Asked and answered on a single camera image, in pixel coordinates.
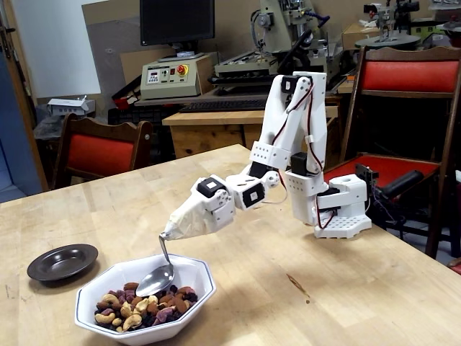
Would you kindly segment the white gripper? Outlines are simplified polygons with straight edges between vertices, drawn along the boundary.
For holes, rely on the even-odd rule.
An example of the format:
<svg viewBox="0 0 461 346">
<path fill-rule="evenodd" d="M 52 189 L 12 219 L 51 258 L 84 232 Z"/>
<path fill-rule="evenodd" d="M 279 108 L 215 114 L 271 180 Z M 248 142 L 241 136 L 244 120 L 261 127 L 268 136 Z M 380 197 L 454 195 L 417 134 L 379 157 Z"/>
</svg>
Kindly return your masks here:
<svg viewBox="0 0 461 346">
<path fill-rule="evenodd" d="M 235 199 L 229 185 L 216 175 L 199 178 L 191 196 L 169 217 L 173 223 L 194 223 L 202 219 L 206 231 L 219 231 L 233 222 Z"/>
</svg>

